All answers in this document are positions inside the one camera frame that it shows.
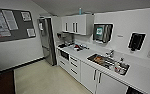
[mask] drawer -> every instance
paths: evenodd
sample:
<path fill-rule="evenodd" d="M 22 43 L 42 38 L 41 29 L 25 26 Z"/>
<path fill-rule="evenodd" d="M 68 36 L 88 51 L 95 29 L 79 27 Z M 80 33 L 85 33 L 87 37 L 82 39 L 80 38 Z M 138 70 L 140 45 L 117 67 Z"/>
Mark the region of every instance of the drawer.
<path fill-rule="evenodd" d="M 62 58 L 60 58 L 58 61 L 59 61 L 59 65 L 69 73 L 69 66 L 70 66 L 69 62 Z"/>
<path fill-rule="evenodd" d="M 80 71 L 80 60 L 70 56 L 69 63 L 70 63 L 71 68 L 73 68 L 74 70 Z"/>
<path fill-rule="evenodd" d="M 80 82 L 80 72 L 70 68 L 70 75 Z"/>

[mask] microwave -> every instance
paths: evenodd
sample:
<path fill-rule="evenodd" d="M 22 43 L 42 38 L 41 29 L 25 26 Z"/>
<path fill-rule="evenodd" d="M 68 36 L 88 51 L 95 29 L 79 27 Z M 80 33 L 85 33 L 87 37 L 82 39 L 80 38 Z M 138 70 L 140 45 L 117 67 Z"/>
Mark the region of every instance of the microwave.
<path fill-rule="evenodd" d="M 62 50 L 60 50 L 60 55 L 61 55 L 63 58 L 65 58 L 66 60 L 69 60 L 69 54 L 68 54 L 68 53 L 66 53 L 66 52 L 64 52 L 64 51 L 62 51 Z"/>

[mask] tile floor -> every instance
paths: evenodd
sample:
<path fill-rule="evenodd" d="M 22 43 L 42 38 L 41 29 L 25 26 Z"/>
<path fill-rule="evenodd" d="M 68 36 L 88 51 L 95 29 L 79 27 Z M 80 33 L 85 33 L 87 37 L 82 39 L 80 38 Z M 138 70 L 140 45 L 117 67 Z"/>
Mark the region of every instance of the tile floor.
<path fill-rule="evenodd" d="M 14 70 L 16 94 L 92 94 L 59 66 L 45 60 Z"/>

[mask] white wall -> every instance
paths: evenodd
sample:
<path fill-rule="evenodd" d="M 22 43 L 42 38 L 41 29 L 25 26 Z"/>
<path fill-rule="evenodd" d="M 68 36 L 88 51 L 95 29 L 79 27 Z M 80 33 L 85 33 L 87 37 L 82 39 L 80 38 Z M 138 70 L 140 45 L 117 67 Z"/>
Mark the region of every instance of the white wall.
<path fill-rule="evenodd" d="M 147 57 L 148 52 L 150 51 L 150 8 L 96 13 L 94 23 L 113 23 L 114 25 L 111 41 L 108 44 L 102 44 L 99 46 L 107 49 L 114 49 L 115 51 L 135 57 L 150 59 Z M 146 37 L 141 50 L 131 53 L 128 45 L 133 32 L 145 33 Z M 92 36 L 76 35 L 75 38 L 77 40 L 94 44 Z"/>
<path fill-rule="evenodd" d="M 37 19 L 47 12 L 30 0 L 0 0 L 0 8 L 30 11 L 36 33 L 35 38 L 0 42 L 0 70 L 43 57 Z"/>

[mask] lower cabinet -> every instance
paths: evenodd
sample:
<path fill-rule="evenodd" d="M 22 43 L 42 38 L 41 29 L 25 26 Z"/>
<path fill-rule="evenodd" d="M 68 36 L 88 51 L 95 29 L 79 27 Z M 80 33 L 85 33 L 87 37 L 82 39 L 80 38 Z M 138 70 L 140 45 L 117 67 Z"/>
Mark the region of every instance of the lower cabinet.
<path fill-rule="evenodd" d="M 96 94 L 126 94 L 128 86 L 99 72 Z"/>
<path fill-rule="evenodd" d="M 63 57 L 59 57 L 57 59 L 57 62 L 64 70 L 66 70 L 68 73 L 70 73 L 69 61 L 65 60 Z"/>
<path fill-rule="evenodd" d="M 95 94 L 97 84 L 97 70 L 81 62 L 81 84 Z"/>
<path fill-rule="evenodd" d="M 80 60 L 70 55 L 70 75 L 80 82 Z"/>
<path fill-rule="evenodd" d="M 126 94 L 128 89 L 128 86 L 83 62 L 81 63 L 81 84 L 93 94 Z"/>

